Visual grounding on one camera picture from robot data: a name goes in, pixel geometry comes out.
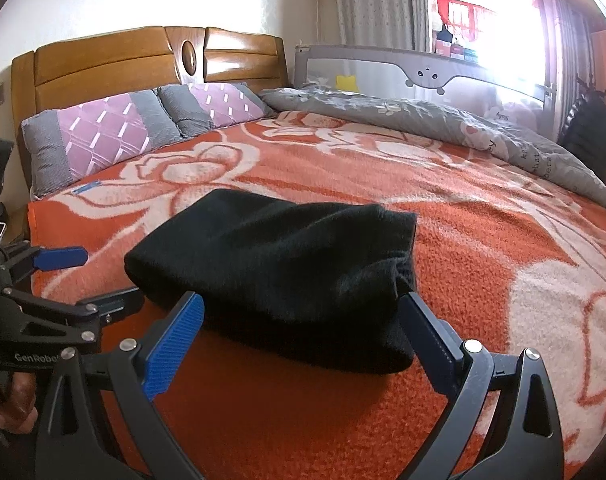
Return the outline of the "person's left hand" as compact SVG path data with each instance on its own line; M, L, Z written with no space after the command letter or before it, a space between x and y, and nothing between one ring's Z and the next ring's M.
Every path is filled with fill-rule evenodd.
M0 403L0 430L10 434L29 434L38 419L36 376L14 373L8 396Z

